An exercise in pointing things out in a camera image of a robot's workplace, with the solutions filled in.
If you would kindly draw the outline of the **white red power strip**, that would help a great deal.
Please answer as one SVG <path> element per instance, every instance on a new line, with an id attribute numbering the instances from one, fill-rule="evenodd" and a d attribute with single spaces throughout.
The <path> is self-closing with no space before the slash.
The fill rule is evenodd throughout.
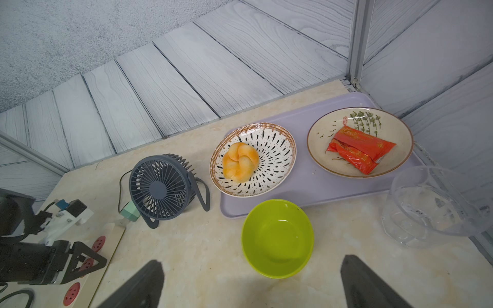
<path id="1" fill-rule="evenodd" d="M 1 293 L 1 307 L 90 307 L 124 232 L 120 225 L 106 224 L 86 240 L 96 256 L 82 253 L 74 269 L 65 268 L 54 284 L 9 283 Z"/>

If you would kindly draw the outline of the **green USB power adapter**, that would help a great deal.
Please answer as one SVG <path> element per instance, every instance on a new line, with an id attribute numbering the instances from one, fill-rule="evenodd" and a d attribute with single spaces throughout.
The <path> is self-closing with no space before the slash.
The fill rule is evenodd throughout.
<path id="1" fill-rule="evenodd" d="M 136 222 L 140 217 L 141 213 L 138 211 L 137 207 L 134 205 L 133 201 L 129 201 L 119 212 L 124 218 L 127 218 L 131 222 Z"/>

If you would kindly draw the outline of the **dark grey desk fan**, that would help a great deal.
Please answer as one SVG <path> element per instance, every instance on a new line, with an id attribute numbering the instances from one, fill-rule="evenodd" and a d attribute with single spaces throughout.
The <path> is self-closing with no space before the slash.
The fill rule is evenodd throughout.
<path id="1" fill-rule="evenodd" d="M 130 172 L 129 192 L 151 229 L 181 215 L 195 198 L 206 212 L 211 208 L 208 186 L 196 177 L 190 162 L 172 153 L 140 160 Z"/>

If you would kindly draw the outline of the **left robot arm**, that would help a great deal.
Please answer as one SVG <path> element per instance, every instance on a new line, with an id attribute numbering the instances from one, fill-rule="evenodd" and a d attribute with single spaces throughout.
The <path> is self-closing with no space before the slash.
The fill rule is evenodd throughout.
<path id="1" fill-rule="evenodd" d="M 60 237 L 85 223 L 92 211 L 80 200 L 53 201 L 33 211 L 31 196 L 1 190 L 1 283 L 66 284 L 107 265 L 107 259 L 83 242 Z"/>

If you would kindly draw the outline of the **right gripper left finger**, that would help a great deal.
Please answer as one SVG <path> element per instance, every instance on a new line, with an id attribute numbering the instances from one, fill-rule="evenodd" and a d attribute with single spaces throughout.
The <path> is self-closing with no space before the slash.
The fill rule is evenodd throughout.
<path id="1" fill-rule="evenodd" d="M 162 264 L 151 260 L 99 307 L 158 307 L 164 280 Z"/>

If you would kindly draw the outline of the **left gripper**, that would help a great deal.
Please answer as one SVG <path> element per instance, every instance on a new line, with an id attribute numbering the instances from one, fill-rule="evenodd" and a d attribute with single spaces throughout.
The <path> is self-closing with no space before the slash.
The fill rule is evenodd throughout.
<path id="1" fill-rule="evenodd" d="M 66 266 L 60 284 L 103 269 L 108 260 L 83 242 L 55 241 L 53 245 L 16 243 L 1 245 L 1 283 L 52 284 Z"/>

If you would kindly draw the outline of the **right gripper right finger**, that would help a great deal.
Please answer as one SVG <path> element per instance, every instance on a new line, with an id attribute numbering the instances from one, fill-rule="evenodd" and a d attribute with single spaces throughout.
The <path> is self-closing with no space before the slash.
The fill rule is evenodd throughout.
<path id="1" fill-rule="evenodd" d="M 340 274 L 347 307 L 412 307 L 356 255 L 344 257 Z"/>

